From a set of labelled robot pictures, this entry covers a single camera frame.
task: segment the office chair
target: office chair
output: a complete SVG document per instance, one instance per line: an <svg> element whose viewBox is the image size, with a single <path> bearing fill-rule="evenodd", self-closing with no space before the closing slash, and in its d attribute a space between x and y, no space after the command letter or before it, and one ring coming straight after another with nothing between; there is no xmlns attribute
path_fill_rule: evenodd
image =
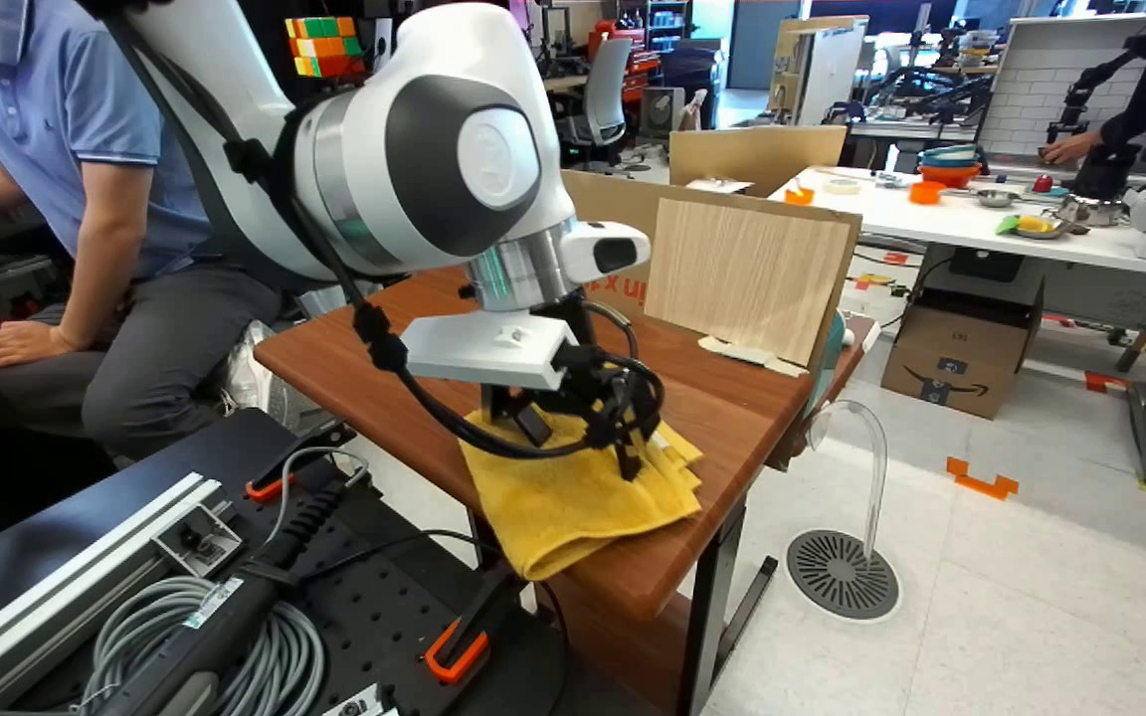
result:
<svg viewBox="0 0 1146 716"><path fill-rule="evenodd" d="M562 146L574 165L596 150L607 150L607 161L618 161L618 146L624 140L619 87L627 51L631 51L627 42L606 42L590 66L580 115L557 121Z"/></svg>

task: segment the yellow cloth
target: yellow cloth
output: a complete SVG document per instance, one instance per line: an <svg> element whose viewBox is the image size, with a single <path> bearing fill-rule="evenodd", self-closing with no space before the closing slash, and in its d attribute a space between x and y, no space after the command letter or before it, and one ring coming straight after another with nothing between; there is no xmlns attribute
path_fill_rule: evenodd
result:
<svg viewBox="0 0 1146 716"><path fill-rule="evenodd" d="M484 413L469 413L469 421L518 442L518 434L490 428ZM553 432L549 446L578 442L583 432L583 421L563 413L545 421ZM631 482L618 475L612 451L511 461L461 442L461 454L476 482L481 512L525 583L549 583L618 538L652 535L700 510L691 475L700 451L667 428L652 432Z"/></svg>

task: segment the wooden table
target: wooden table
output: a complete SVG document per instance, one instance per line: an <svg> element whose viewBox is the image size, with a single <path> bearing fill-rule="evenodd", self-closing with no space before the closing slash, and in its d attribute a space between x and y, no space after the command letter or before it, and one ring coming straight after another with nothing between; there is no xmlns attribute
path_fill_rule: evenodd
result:
<svg viewBox="0 0 1146 716"><path fill-rule="evenodd" d="M437 272L404 279L374 302L400 329L417 314L473 311L456 286L466 286L466 272ZM744 495L809 405L811 382L704 355L691 329L656 319L631 319L631 329L641 359L664 379L664 421L704 451L700 512L592 555L553 588L580 652L631 682L664 711L700 711L721 656L726 656L721 640ZM351 311L265 340L259 361L476 512L453 434L393 376L371 368ZM453 409L476 405L476 386L428 382L428 389ZM688 609L677 603L677 587L691 564Z"/></svg>

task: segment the cardboard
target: cardboard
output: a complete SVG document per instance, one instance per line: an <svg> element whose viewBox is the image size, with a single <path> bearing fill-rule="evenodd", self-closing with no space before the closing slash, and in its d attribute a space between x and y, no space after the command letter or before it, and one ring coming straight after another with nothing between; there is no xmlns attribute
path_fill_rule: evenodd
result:
<svg viewBox="0 0 1146 716"><path fill-rule="evenodd" d="M932 290L901 314L884 389L993 417L1035 327L1037 307Z"/></svg>
<svg viewBox="0 0 1146 716"><path fill-rule="evenodd" d="M580 170L563 170L563 189L580 221L652 238L652 263L590 286L592 300L811 372L860 238L854 217Z"/></svg>
<svg viewBox="0 0 1146 716"><path fill-rule="evenodd" d="M741 181L744 194L773 194L802 168L835 168L843 157L843 128L730 128L730 132L677 132L667 135L667 184Z"/></svg>
<svg viewBox="0 0 1146 716"><path fill-rule="evenodd" d="M767 121L818 125L851 97L867 15L782 22L773 58Z"/></svg>

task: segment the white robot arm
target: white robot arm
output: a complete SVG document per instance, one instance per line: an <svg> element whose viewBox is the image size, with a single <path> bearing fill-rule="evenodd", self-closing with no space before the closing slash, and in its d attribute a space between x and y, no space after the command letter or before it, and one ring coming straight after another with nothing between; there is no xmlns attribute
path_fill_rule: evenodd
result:
<svg viewBox="0 0 1146 716"><path fill-rule="evenodd" d="M240 140L275 157L293 115L241 7L171 0L123 22L241 235L278 266L324 279L265 192L229 168L229 135L216 128L221 112ZM473 263L484 311L525 311L648 260L641 231L578 226L535 66L492 3L411 15L367 87L299 121L289 157L299 205L358 274Z"/></svg>
<svg viewBox="0 0 1146 716"><path fill-rule="evenodd" d="M338 279L374 361L399 372L421 405L428 398L415 379L456 379L492 398L535 389L574 405L596 421L592 446L627 451L627 434L652 434L656 376L596 355L583 314L570 314L583 283L645 263L648 238L619 222L578 222L553 112L510 13L424 7L400 22L399 51L362 87L293 109L236 0L139 3L92 13L116 27L184 132L212 221L225 217L236 235L299 279ZM437 266L469 266L481 311L417 319L389 344L354 279ZM469 439L492 454L545 459Z"/></svg>

